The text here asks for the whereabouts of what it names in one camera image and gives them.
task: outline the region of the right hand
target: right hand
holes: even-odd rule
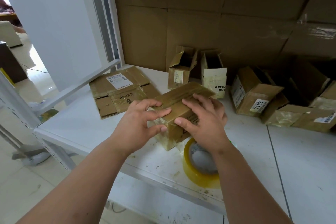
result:
[[[193,94],[202,103],[182,99],[182,103],[189,107],[199,118],[197,125],[185,118],[176,118],[175,124],[187,130],[203,148],[212,155],[222,155],[232,145],[225,133],[224,126],[228,121],[225,108],[217,99],[205,98]]]

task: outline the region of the yellow tape roll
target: yellow tape roll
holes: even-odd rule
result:
[[[190,147],[196,143],[194,138],[191,138],[184,147],[183,151],[183,170],[187,177],[196,185],[203,188],[219,189],[221,185],[219,183],[218,173],[202,173],[192,164],[189,152]]]

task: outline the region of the left hand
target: left hand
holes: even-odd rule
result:
[[[128,157],[141,149],[150,138],[166,131],[167,127],[165,125],[147,127],[147,121],[156,120],[171,112],[171,108],[147,111],[150,106],[161,105],[162,103],[155,99],[133,101],[112,135],[107,139],[112,143],[113,150]]]

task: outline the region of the forearm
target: forearm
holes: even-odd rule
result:
[[[234,146],[214,159],[230,223],[292,223]]]
[[[18,223],[98,223],[126,157],[102,142]]]

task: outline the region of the packing tape roll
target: packing tape roll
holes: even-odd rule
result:
[[[191,147],[199,147],[194,138],[191,138],[185,145],[183,151],[183,170],[187,177],[196,185],[203,188],[220,189],[218,172],[212,171],[211,173],[201,172],[194,165],[194,161],[191,160]]]

